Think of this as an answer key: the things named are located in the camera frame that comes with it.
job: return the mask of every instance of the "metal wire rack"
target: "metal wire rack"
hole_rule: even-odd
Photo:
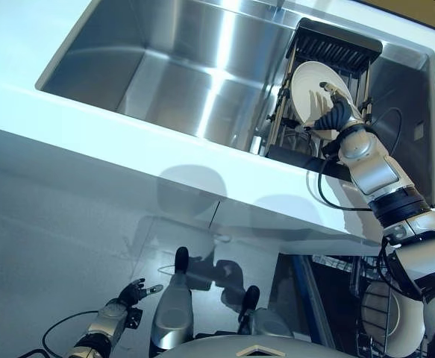
[[[286,75],[278,93],[275,111],[270,116],[272,128],[267,139],[266,153],[272,145],[276,145],[311,157],[321,157],[321,150],[309,153],[309,145],[305,143],[313,142],[321,149],[325,141],[312,138],[311,132],[306,137],[301,135],[289,101],[290,80],[298,65],[313,60],[331,67],[346,82],[355,105],[364,107],[363,115],[366,116],[372,111],[371,101],[368,102],[370,65],[380,55],[382,48],[381,42],[375,39],[322,22],[301,19],[286,55]],[[304,144],[293,144],[289,148],[284,144],[290,136],[293,143],[303,141]]]
[[[392,308],[392,290],[387,286],[387,291],[383,292],[368,292],[366,288],[372,282],[383,282],[379,277],[376,269],[376,257],[353,257],[352,260],[341,260],[336,257],[328,257],[324,255],[313,255],[312,261],[321,265],[329,266],[334,269],[348,272],[351,275],[349,289],[353,296],[360,299],[360,314],[357,317],[355,344],[357,355],[361,358],[384,358],[387,355],[387,344],[389,336],[390,317],[389,312]],[[387,274],[387,268],[384,263],[381,263],[381,271],[386,278],[391,281],[391,277]],[[382,306],[370,306],[363,303],[363,293],[366,295],[374,295],[383,301]],[[376,314],[383,317],[379,321],[383,324],[377,324],[374,321],[365,321],[361,315],[361,308],[373,310]],[[374,339],[369,335],[364,328],[364,325],[372,325],[376,330],[381,331],[384,338],[383,341]],[[427,340],[423,339],[419,349],[417,349],[409,358],[426,358],[427,357]]]

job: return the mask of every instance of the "robot forearm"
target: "robot forearm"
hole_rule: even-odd
[[[401,288],[421,295],[435,356],[435,211],[365,125],[353,121],[342,135],[339,159],[350,169],[354,184],[384,228],[384,237],[391,245],[401,245],[389,256],[389,264],[398,273]]]

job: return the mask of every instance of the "black cable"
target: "black cable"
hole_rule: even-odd
[[[385,116],[388,115],[388,113],[395,111],[398,114],[399,117],[399,123],[398,123],[398,133],[396,134],[396,139],[395,142],[393,143],[393,146],[391,147],[391,150],[389,151],[389,155],[393,155],[393,153],[395,152],[396,146],[401,138],[401,128],[403,127],[403,113],[401,112],[401,110],[397,107],[391,107],[388,108],[385,112],[383,112],[383,114],[381,116],[379,116],[378,118],[376,118],[376,120],[372,123],[373,125],[376,125],[376,123],[384,118]]]
[[[33,349],[32,351],[29,351],[28,353],[25,353],[18,358],[27,358],[27,357],[33,356],[34,354],[41,354],[45,358],[50,358],[49,354],[46,353],[46,351],[41,349],[41,348]]]
[[[55,329],[57,326],[59,326],[60,324],[64,323],[65,321],[68,321],[69,319],[74,318],[74,317],[78,317],[79,315],[88,315],[88,314],[90,314],[90,313],[98,313],[98,311],[84,311],[84,312],[76,313],[76,314],[74,314],[74,315],[69,315],[68,317],[63,318],[61,321],[59,321],[59,322],[53,324],[49,329],[47,329],[47,331],[45,332],[45,334],[43,334],[43,337],[41,337],[41,343],[42,343],[43,347],[46,349],[46,351],[47,351],[48,353],[50,353],[54,358],[63,358],[63,357],[60,356],[59,354],[56,354],[54,351],[52,351],[52,350],[50,349],[50,347],[46,344],[46,337],[47,337],[47,335],[48,335],[48,334],[49,334],[53,329]]]
[[[319,176],[317,180],[320,197],[323,199],[325,203],[327,203],[330,207],[333,207],[335,209],[340,209],[345,211],[372,211],[369,207],[341,207],[340,205],[336,205],[332,203],[325,197],[322,190],[322,174],[330,159],[334,158],[335,156],[337,156],[337,154],[329,155],[328,157],[326,157],[325,160],[323,161],[322,166],[320,167]]]
[[[381,271],[381,260],[383,260],[385,262],[385,265],[386,265],[387,271],[389,272],[389,275],[393,278],[393,280],[395,280],[395,276],[391,272],[391,267],[389,267],[389,264],[388,264],[388,258],[387,258],[387,253],[386,253],[387,245],[388,245],[388,240],[386,238],[383,238],[383,240],[381,242],[380,253],[378,254],[378,257],[376,259],[376,271],[378,272],[378,275],[385,282],[386,285],[391,287],[394,291],[396,291],[400,295],[402,295],[404,297],[411,298],[412,300],[421,301],[422,299],[420,297],[414,297],[414,295],[411,295],[410,293],[407,293],[407,292],[403,292],[400,289],[398,289],[397,287],[395,287],[394,285],[392,285],[388,281],[388,279],[384,276],[383,272]]]
[[[376,266],[372,265],[371,263],[369,263],[366,260],[363,260],[363,264],[370,269],[376,269]]]

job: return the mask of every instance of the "white plate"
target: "white plate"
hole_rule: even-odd
[[[361,317],[366,333],[383,345],[384,330],[377,326],[385,327],[386,325],[387,315],[379,311],[387,310],[388,301],[378,295],[388,296],[388,285],[383,282],[372,282],[363,296]],[[423,303],[392,291],[389,306],[387,355],[394,358],[409,356],[418,349],[424,334]]]
[[[333,107],[330,93],[320,87],[320,82],[328,82],[337,86],[351,101],[350,91],[334,70],[320,62],[303,62],[293,72],[290,83],[292,106],[298,120],[303,125],[306,122],[316,121]],[[316,132],[325,139],[333,139],[330,131]]]

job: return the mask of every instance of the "stainless steel sink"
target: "stainless steel sink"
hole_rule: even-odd
[[[37,87],[249,151],[273,111],[303,16],[383,42],[369,86],[375,127],[390,147],[398,118],[385,112],[403,113],[395,157],[435,205],[434,53],[287,1],[93,1]]]

